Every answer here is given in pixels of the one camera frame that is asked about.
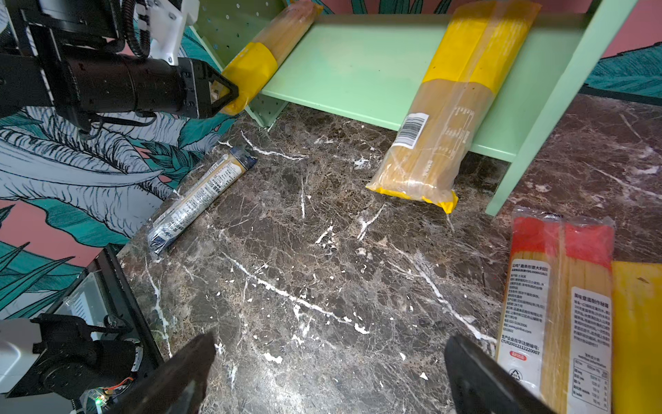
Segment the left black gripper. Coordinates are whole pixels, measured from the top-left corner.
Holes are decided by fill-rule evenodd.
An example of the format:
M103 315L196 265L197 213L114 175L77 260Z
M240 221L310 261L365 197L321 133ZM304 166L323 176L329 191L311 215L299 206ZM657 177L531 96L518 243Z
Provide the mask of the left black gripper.
M197 1L3 1L1 115L51 107L82 132L116 113L206 119L239 88L179 57Z

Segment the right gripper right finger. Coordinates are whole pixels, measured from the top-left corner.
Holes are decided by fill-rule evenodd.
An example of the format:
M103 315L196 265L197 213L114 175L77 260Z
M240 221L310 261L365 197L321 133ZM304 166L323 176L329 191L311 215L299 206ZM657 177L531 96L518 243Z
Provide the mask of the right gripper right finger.
M455 412L550 413L552 410L507 374L470 339L448 339L444 359Z

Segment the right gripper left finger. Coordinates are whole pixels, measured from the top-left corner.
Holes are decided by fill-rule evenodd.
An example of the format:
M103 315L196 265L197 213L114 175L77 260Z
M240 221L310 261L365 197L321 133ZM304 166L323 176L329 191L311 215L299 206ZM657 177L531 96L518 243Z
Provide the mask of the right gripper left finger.
M122 396L112 413L198 413L215 360L214 335L196 336L153 374Z

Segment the yellow label spaghetti bag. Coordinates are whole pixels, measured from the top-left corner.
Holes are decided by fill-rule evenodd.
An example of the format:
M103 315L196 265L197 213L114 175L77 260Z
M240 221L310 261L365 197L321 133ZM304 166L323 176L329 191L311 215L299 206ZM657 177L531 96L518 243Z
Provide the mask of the yellow label spaghetti bag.
M296 45L321 15L322 5L295 1L282 10L222 71L238 87L238 97L222 112L236 116L271 80Z

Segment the clear white label spaghetti bag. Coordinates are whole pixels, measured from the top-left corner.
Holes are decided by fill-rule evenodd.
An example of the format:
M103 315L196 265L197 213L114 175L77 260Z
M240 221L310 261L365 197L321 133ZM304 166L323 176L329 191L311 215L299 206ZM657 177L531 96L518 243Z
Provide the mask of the clear white label spaghetti bag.
M252 152L242 147L231 148L220 160L178 198L153 223L148 232L148 248L159 256L221 196L234 182L257 162Z

